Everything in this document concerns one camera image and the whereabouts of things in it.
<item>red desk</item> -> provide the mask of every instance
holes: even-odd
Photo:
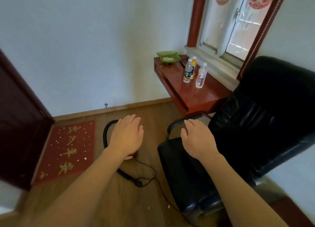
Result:
[[[186,55],[181,55],[181,57],[184,60],[188,58]],[[203,87],[196,88],[199,68],[198,65],[195,78],[189,83],[184,83],[185,68],[180,62],[165,64],[159,57],[154,58],[154,71],[183,116],[194,113],[214,113],[231,94],[230,90],[209,73]]]

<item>forearm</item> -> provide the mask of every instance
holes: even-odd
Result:
[[[225,158],[203,158],[234,227],[287,226],[273,209],[232,169]]]
[[[104,190],[124,156],[114,147],[82,173],[36,220],[36,226],[88,226],[102,199]]]

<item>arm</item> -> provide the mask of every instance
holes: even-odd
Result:
[[[215,139],[197,120],[185,121],[181,137],[185,150],[198,159],[210,175],[234,227],[287,227],[274,210],[233,170],[218,152]]]
[[[112,176],[125,157],[139,149],[143,139],[140,117],[120,119],[109,146],[100,157],[52,204],[41,213],[32,226],[88,226]]]

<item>green leaf-shaped dish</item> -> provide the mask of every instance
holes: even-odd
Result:
[[[174,63],[181,60],[181,57],[175,51],[157,52],[157,55],[160,57],[163,63]]]

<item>office chair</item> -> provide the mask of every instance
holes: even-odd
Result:
[[[158,153],[178,208],[195,218],[223,204],[210,176],[185,151],[181,138],[169,139],[171,130],[188,118],[167,128]],[[218,151],[254,187],[270,170],[314,144],[315,73],[276,58],[255,58],[208,127]]]

